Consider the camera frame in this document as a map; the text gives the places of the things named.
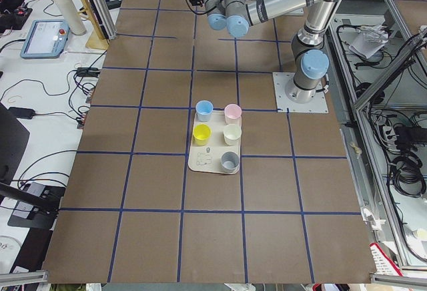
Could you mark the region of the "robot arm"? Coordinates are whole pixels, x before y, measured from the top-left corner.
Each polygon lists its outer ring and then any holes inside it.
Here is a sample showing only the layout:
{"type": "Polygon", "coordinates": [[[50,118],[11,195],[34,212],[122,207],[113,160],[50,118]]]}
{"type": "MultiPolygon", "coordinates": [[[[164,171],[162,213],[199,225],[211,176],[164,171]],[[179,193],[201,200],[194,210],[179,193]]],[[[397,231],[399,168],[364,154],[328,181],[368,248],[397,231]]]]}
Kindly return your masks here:
{"type": "Polygon", "coordinates": [[[245,36],[249,28],[297,9],[307,9],[302,28],[294,35],[292,51],[296,72],[285,86],[285,94],[295,103],[313,100],[316,88],[329,68],[322,51],[324,34],[341,0],[185,0],[188,7],[205,8],[209,26],[226,29],[234,38],[245,36]]]}

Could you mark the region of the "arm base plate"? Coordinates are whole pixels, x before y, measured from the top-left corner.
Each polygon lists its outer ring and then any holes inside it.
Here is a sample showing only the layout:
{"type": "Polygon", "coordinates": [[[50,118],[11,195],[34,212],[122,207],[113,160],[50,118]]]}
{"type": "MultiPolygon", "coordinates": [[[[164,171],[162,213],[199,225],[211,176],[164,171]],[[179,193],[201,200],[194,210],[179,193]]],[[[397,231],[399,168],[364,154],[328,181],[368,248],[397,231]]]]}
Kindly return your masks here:
{"type": "Polygon", "coordinates": [[[293,72],[273,72],[276,107],[282,113],[328,113],[326,93],[319,80],[315,89],[305,91],[294,84],[293,72]]]}

